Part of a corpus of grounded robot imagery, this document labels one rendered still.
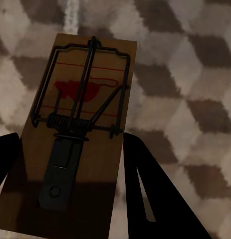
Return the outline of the mousetrap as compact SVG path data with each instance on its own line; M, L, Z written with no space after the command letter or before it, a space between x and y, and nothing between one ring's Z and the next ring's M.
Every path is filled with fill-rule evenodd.
M108 239L136 50L57 33L0 194L1 230Z

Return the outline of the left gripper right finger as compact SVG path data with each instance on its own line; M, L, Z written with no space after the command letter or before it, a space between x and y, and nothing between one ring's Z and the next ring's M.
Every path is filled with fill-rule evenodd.
M212 239L143 141L123 137L129 239ZM137 173L156 222L148 221Z

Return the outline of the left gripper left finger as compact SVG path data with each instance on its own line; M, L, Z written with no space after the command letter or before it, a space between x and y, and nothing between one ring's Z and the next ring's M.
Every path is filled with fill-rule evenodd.
M19 140L17 132L0 136L0 185L15 162Z

